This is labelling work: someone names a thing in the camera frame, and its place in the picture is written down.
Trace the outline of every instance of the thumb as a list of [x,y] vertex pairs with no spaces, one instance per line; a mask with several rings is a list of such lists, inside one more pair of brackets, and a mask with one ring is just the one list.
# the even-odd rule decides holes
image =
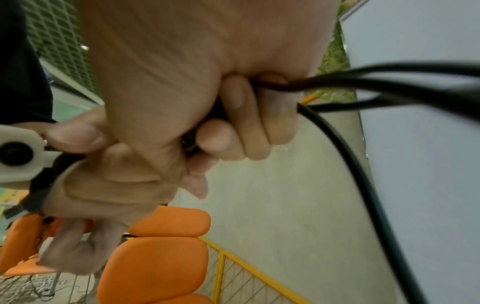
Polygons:
[[51,126],[45,138],[50,146],[69,153],[93,152],[117,141],[109,129],[104,107]]

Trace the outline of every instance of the white panel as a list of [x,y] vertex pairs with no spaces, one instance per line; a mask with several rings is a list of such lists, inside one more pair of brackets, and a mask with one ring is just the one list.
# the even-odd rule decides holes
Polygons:
[[[350,63],[480,62],[479,12],[478,0],[370,0],[342,23]],[[402,78],[440,87],[472,82]],[[478,303],[479,125],[424,107],[361,118],[375,185],[430,302]]]

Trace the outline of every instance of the metal grid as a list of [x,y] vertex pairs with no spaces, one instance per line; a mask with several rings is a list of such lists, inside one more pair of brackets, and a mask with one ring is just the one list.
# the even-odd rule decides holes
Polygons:
[[249,271],[225,259],[220,304],[294,304]]
[[100,95],[77,26],[75,0],[22,0],[28,39],[49,63]]
[[208,296],[214,299],[215,283],[217,278],[217,268],[219,265],[220,252],[210,245],[208,247],[208,267],[206,271],[205,281],[200,288],[195,292]]

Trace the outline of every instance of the gray floor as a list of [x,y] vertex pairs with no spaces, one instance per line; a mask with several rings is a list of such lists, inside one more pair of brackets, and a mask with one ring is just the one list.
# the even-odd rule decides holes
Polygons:
[[[357,113],[325,116],[367,167]],[[221,163],[198,201],[207,238],[313,303],[395,303],[394,282],[358,191],[340,156],[301,119],[295,141],[264,162]]]

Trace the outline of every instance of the yellow railing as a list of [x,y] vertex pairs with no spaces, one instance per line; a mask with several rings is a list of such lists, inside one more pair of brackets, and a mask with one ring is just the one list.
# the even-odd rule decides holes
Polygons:
[[208,269],[197,293],[209,296],[214,304],[310,304],[217,244],[200,239],[208,246]]

